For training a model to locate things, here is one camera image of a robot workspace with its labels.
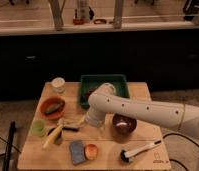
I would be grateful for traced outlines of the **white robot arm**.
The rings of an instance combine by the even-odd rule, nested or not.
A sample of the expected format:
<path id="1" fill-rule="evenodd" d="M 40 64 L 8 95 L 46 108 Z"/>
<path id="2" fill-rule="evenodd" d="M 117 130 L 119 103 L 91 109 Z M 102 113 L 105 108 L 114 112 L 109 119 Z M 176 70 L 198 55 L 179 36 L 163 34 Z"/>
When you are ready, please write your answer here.
<path id="1" fill-rule="evenodd" d="M 199 139 L 199 107 L 182 103 L 139 101 L 118 97 L 110 83 L 100 85 L 88 99 L 85 121 L 101 127 L 108 113 L 120 114 Z"/>

